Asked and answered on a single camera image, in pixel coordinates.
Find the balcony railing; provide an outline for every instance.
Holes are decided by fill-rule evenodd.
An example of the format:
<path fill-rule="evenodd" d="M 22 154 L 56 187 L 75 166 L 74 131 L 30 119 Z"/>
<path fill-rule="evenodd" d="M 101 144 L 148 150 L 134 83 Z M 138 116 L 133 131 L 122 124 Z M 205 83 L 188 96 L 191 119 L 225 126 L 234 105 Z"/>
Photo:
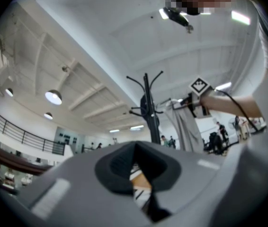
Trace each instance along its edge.
<path fill-rule="evenodd" d="M 64 144 L 46 140 L 34 134 L 31 134 L 13 123 L 6 120 L 0 115 L 0 131 L 10 138 L 20 142 L 23 145 L 33 147 L 44 152 L 57 155 L 64 154 Z"/>

